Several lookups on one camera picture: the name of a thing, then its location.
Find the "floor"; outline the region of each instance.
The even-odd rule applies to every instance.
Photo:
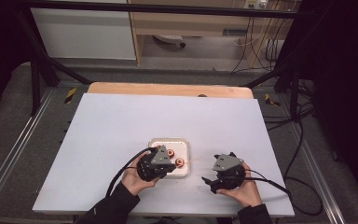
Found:
[[[185,37],[186,47],[164,44],[149,36],[146,39],[143,63],[117,61],[79,61],[64,60],[74,67],[82,76],[100,81],[121,82],[157,82],[176,84],[228,85],[238,86],[260,77],[268,71],[269,62],[260,59],[266,68],[230,72],[239,63],[242,49],[236,46],[232,38]],[[237,69],[248,69],[242,60]],[[29,116],[24,111],[31,111],[31,92],[29,84],[29,69],[23,66],[16,70],[12,80],[0,102],[0,165],[16,142]],[[67,216],[49,217],[35,214],[31,211],[36,190],[43,184],[49,166],[54,161],[55,154],[64,138],[64,130],[69,127],[68,121],[76,112],[76,106],[81,99],[81,92],[87,87],[74,84],[71,78],[60,74],[67,83],[78,86],[77,94],[71,105],[63,103],[70,85],[60,86],[55,90],[45,111],[44,117],[34,130],[33,137],[27,142],[17,165],[0,192],[0,223],[71,223]],[[276,79],[271,79],[254,89],[255,97],[259,100],[264,115],[284,116],[281,106],[265,103],[265,93],[270,94],[273,102],[280,99],[272,89]],[[325,139],[317,118],[308,116],[304,119],[304,133],[307,143],[316,155],[324,177],[333,191],[346,223],[358,223],[358,186],[350,174],[348,167],[332,159],[331,149]],[[269,132],[277,161],[283,171],[293,155],[297,141],[290,125],[282,126]],[[304,159],[296,159],[291,175],[304,178],[312,184]],[[308,189],[296,183],[287,183],[296,192],[296,204],[305,210],[314,211],[317,200]],[[153,223],[158,219],[131,218],[129,223]],[[214,218],[176,219],[178,223],[215,223]],[[294,218],[281,219],[279,223],[330,223],[325,212],[316,217],[310,217],[296,210]]]

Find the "table surface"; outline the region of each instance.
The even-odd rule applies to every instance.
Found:
[[[238,203],[212,194],[200,178],[215,179],[214,154],[233,151],[252,169],[284,186],[257,100],[252,94],[242,98],[226,98],[224,94],[250,90],[94,83],[89,92],[106,85],[117,87],[109,92],[114,94],[83,95],[34,211],[66,215],[88,211],[104,197],[116,172],[154,137],[185,138],[190,145],[190,173],[182,178],[163,178],[153,189],[144,190],[131,215],[235,217],[241,209]],[[169,88],[197,90],[182,91],[185,96],[158,95],[156,91]],[[223,97],[188,97],[212,96],[222,88]],[[146,95],[135,90],[144,90]],[[257,186],[272,217],[294,215],[285,193],[264,182]]]

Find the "metal rail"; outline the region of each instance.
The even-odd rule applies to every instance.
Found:
[[[261,17],[280,19],[318,19],[319,15],[310,12],[277,11],[231,7],[187,7],[120,3],[91,3],[43,0],[16,0],[15,6],[32,8],[73,9],[91,11],[124,11],[172,14],[196,14],[214,16]]]
[[[7,155],[4,163],[0,168],[0,191],[5,185],[13,167],[15,166],[17,160],[19,159],[22,151],[24,150],[28,140],[30,139],[34,128],[36,127],[37,123],[39,122],[40,118],[42,117],[43,113],[45,112],[48,102],[52,93],[54,92],[55,88],[49,88],[41,101],[41,106],[39,110],[36,111],[34,116],[30,117],[27,124],[25,125],[24,129],[22,130],[19,138],[17,139],[16,143],[14,144],[13,148]]]
[[[278,94],[278,96],[286,115],[290,116],[288,99],[282,94]],[[296,140],[299,141],[301,135],[299,124],[291,122],[291,125],[296,135]],[[336,200],[334,199],[333,193],[331,192],[326,180],[324,179],[321,168],[312,155],[312,151],[310,150],[305,137],[303,138],[300,152],[304,162],[308,167],[308,170],[310,171],[310,177],[312,178],[313,184],[315,185],[316,190],[319,192],[319,195],[322,198],[324,203],[324,210],[328,215],[330,222],[333,224],[344,224],[345,219],[341,214],[341,210],[339,209]]]

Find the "orange ring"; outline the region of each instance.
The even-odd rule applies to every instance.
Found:
[[[182,167],[185,165],[185,161],[182,158],[178,158],[175,161],[175,165],[176,165],[176,167]]]
[[[175,155],[175,151],[173,151],[172,149],[168,149],[168,155],[170,156],[170,158],[172,158]]]

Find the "black metal frame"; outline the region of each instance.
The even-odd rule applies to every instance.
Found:
[[[63,71],[66,75],[73,77],[83,84],[90,84],[92,81],[82,77],[76,72],[50,58],[44,49],[43,43],[36,38],[34,30],[23,15],[25,8],[52,8],[52,9],[74,9],[74,10],[93,10],[93,11],[124,11],[124,12],[149,12],[149,13],[172,13],[172,14],[196,14],[214,16],[235,16],[235,17],[258,17],[258,18],[280,18],[295,20],[316,21],[319,15],[311,12],[301,11],[275,11],[275,10],[254,10],[245,8],[228,7],[184,7],[184,6],[163,6],[163,5],[139,5],[139,4],[117,4],[117,3],[90,3],[90,2],[64,2],[64,1],[44,1],[44,0],[13,0],[9,1],[13,8],[18,23],[26,33],[33,49],[34,60],[32,61],[33,76],[33,112],[34,114],[40,106],[39,74],[46,80],[48,86],[57,86],[59,79],[53,67]],[[243,87],[253,88],[259,83],[271,77],[276,77],[290,67],[286,64],[276,67],[274,71],[265,76],[244,85]],[[292,83],[298,81],[295,76]],[[292,98],[297,92],[292,91]]]

